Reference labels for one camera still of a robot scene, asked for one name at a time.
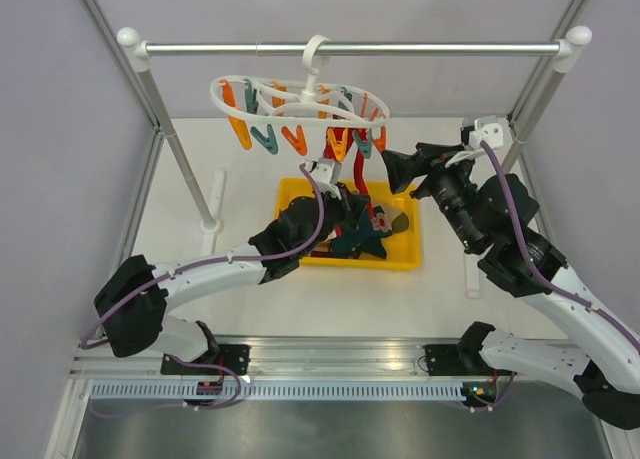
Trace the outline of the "beige striped sock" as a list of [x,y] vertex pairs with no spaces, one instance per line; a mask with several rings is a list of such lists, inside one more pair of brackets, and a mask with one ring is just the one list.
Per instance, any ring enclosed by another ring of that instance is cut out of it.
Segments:
[[331,249],[331,240],[319,242],[310,252],[310,257],[334,258],[335,255]]
[[405,232],[409,228],[410,221],[404,211],[390,207],[386,214],[394,234]]

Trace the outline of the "yellow plastic tray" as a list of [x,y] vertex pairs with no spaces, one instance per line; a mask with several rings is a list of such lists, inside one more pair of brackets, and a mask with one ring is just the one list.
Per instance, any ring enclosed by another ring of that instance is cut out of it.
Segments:
[[[399,234],[381,239],[387,252],[386,259],[376,258],[370,254],[362,254],[358,259],[330,258],[311,255],[301,260],[303,266],[326,266],[342,268],[386,269],[391,271],[409,271],[421,265],[421,226],[419,206],[409,196],[413,189],[393,195],[386,181],[367,181],[372,200],[387,204],[406,213],[408,229]],[[286,209],[289,203],[298,196],[313,196],[311,185],[306,179],[284,178],[280,181],[275,217]]]

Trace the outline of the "red snowflake sock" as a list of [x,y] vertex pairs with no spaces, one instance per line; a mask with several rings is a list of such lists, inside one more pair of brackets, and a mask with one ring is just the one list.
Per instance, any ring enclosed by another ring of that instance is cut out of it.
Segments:
[[323,157],[342,163],[348,152],[348,129],[330,127],[325,134]]
[[[354,140],[354,142],[356,142],[356,139],[360,139],[360,134],[358,132],[358,130],[356,129],[352,129],[351,130],[351,136],[352,139]],[[368,188],[366,185],[366,182],[364,180],[364,162],[365,162],[365,157],[363,156],[360,147],[356,144],[356,148],[357,148],[357,152],[356,152],[356,156],[354,159],[354,165],[353,165],[353,178],[354,178],[354,183],[355,186],[359,192],[359,194],[361,195],[367,195],[369,196],[369,192],[368,192]],[[367,212],[369,214],[369,218],[372,219],[373,218],[373,206],[371,204],[371,199],[369,198],[369,203],[367,204]]]

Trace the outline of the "silver clothes rack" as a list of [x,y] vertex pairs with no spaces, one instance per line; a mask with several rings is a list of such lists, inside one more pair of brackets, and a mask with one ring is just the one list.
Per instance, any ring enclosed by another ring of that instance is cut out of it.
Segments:
[[[199,186],[174,123],[159,92],[151,71],[151,60],[157,56],[298,56],[301,59],[306,43],[237,43],[237,44],[156,44],[142,39],[130,27],[118,31],[116,40],[137,75],[143,91],[150,99],[159,128],[167,139],[184,181],[201,217],[205,231],[215,230],[220,223]],[[592,41],[592,32],[585,26],[575,26],[559,39],[544,43],[409,43],[409,42],[336,42],[322,46],[318,54],[328,61],[333,57],[373,56],[524,56],[548,57],[553,67],[553,80],[561,81],[575,66],[584,48]]]

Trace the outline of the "dark green sock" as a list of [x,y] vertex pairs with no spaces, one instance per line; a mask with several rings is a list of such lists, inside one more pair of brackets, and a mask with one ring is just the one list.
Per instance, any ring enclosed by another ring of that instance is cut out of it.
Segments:
[[354,247],[353,252],[356,259],[358,259],[362,254],[368,254],[382,260],[387,258],[387,251],[380,237],[369,237],[364,239]]
[[341,233],[332,240],[331,249],[336,257],[354,256],[354,247],[366,238],[380,237],[383,240],[393,235],[384,209],[380,205],[374,206],[373,214],[370,219],[366,210],[360,217],[357,230]]

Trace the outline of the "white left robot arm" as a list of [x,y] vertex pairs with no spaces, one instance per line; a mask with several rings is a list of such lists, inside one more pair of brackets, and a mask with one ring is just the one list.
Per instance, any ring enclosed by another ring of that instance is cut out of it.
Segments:
[[113,355],[127,358],[155,350],[184,362],[197,374],[211,372],[220,349],[208,326],[178,319],[172,310],[296,271],[301,260],[336,229],[356,229],[368,202],[368,196],[346,188],[338,197],[328,192],[301,196],[263,231],[221,255],[184,264],[151,264],[142,255],[126,259],[94,299]]

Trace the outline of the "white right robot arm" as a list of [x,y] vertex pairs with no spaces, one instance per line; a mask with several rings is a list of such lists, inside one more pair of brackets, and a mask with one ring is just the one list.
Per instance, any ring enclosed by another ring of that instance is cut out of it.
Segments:
[[468,255],[496,287],[553,322],[578,347],[576,354],[518,338],[476,321],[456,344],[459,367],[469,374],[495,369],[520,374],[577,397],[601,421],[622,430],[639,426],[639,336],[599,300],[566,257],[529,223],[539,210],[519,177],[496,169],[482,186],[461,145],[419,143],[412,154],[382,153],[390,190],[431,198]]

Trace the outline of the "white clip sock hanger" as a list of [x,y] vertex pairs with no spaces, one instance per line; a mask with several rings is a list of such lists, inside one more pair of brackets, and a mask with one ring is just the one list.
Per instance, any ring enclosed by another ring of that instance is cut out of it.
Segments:
[[[227,117],[241,147],[258,144],[272,155],[281,142],[299,155],[309,153],[306,131],[330,127],[348,129],[348,151],[360,147],[368,159],[374,150],[387,148],[389,107],[375,94],[352,85],[322,83],[321,69],[328,63],[318,54],[329,43],[323,35],[313,36],[303,48],[303,81],[276,80],[227,75],[210,85],[213,105]],[[356,129],[360,139],[352,139]]]

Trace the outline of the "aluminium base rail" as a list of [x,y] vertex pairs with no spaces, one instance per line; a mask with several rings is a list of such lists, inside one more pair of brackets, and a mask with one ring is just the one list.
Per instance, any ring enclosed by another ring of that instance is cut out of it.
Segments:
[[[420,380],[430,344],[453,339],[220,336],[221,344],[249,347],[247,373],[265,380]],[[162,354],[116,358],[107,346],[75,354],[73,379],[161,379]]]

